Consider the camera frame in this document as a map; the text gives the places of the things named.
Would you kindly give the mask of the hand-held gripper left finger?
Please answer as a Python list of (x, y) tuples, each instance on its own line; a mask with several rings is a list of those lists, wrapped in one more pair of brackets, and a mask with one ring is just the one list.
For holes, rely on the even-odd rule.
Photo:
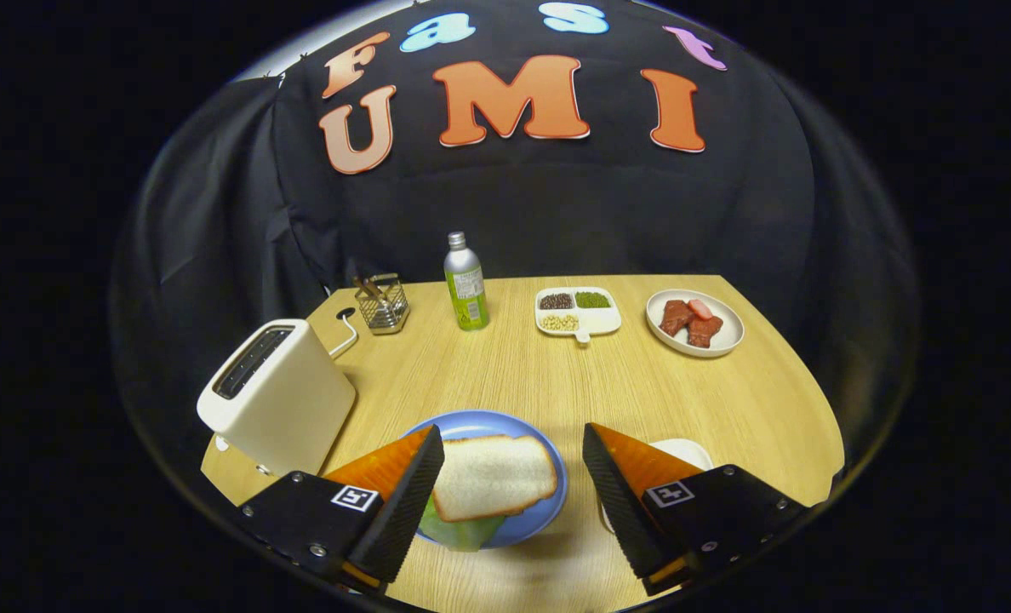
[(238, 527), (320, 581), (384, 593), (407, 558), (443, 462), (440, 428), (431, 424), (326, 476), (290, 471), (238, 508)]

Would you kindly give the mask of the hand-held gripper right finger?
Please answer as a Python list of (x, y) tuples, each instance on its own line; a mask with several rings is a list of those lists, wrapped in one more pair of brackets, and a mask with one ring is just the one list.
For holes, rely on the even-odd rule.
[(619, 547), (649, 596), (746, 563), (808, 512), (744, 468), (700, 469), (603, 424), (585, 424), (582, 457)]

